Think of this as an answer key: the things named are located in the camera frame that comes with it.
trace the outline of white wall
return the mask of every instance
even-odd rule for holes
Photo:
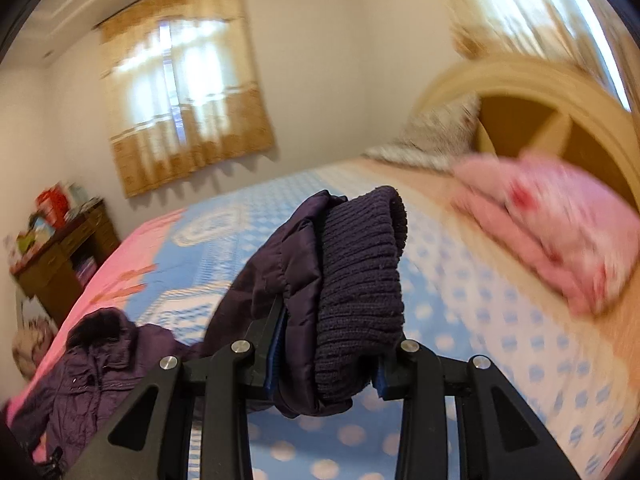
[[[52,121],[75,173],[105,197],[120,235],[217,193],[356,156],[366,146],[362,1],[245,1],[277,148],[205,168],[141,197],[124,198],[111,158],[98,32],[50,67]]]
[[[363,0],[370,44],[370,142],[397,135],[421,92],[461,60],[445,0]]]
[[[49,98],[41,69],[0,69],[0,237],[27,225],[34,199],[68,177],[55,132],[46,120]],[[0,250],[0,404],[20,391],[11,342],[16,330],[15,285]]]

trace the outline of wooden headboard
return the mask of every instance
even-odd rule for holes
[[[529,148],[559,156],[640,208],[640,146],[631,114],[590,76],[534,57],[489,56],[445,72],[414,112],[470,92],[482,103],[478,151],[518,156]]]

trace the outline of jacket collar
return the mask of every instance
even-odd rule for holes
[[[69,331],[66,349],[99,348],[106,355],[105,364],[109,368],[126,368],[129,366],[137,335],[135,323],[127,319],[121,310],[102,308],[84,316]]]

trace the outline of gold curtain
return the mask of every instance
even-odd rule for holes
[[[141,0],[100,30],[127,197],[274,145],[242,0]]]
[[[588,0],[616,60],[640,139],[640,49],[607,0]]]
[[[456,50],[468,59],[518,52],[570,63],[612,89],[575,0],[447,0]]]

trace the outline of screw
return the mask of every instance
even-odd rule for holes
[[[400,348],[409,354],[415,354],[420,349],[420,343],[413,339],[405,339],[400,343]]]
[[[160,367],[162,370],[171,370],[178,365],[178,359],[172,355],[168,355],[167,357],[163,357],[160,359]]]
[[[475,356],[471,361],[476,368],[487,370],[491,366],[491,359],[483,355]]]
[[[250,348],[251,348],[251,343],[249,343],[248,341],[245,341],[244,339],[238,340],[231,345],[231,349],[236,354],[244,354],[245,352],[248,352]]]

